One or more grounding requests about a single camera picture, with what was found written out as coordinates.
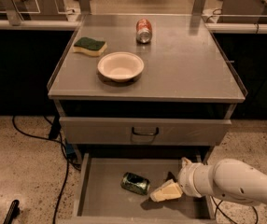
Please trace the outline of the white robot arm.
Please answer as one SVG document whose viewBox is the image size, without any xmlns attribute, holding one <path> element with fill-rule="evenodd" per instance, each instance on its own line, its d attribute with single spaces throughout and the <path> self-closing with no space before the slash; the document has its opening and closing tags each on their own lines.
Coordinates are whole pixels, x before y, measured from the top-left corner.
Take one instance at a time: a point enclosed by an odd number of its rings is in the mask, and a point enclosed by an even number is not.
<svg viewBox="0 0 267 224">
<path fill-rule="evenodd" d="M 150 193 L 150 198 L 158 203 L 178 199 L 183 194 L 197 198 L 208 195 L 244 205 L 267 205 L 267 175 L 235 159 L 204 165 L 183 158 L 177 181 L 166 181 Z"/>
</svg>

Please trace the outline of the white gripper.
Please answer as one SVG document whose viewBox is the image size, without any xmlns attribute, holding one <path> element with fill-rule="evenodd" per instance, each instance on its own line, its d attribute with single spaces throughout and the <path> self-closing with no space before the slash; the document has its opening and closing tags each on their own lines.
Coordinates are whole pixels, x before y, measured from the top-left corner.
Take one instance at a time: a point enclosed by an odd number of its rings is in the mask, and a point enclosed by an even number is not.
<svg viewBox="0 0 267 224">
<path fill-rule="evenodd" d="M 181 163 L 182 168 L 177 176 L 178 183 L 170 179 L 152 191 L 150 198 L 153 202 L 178 199 L 183 192 L 197 198 L 215 194 L 212 165 L 191 163 L 191 160 L 186 157 L 181 159 Z"/>
</svg>

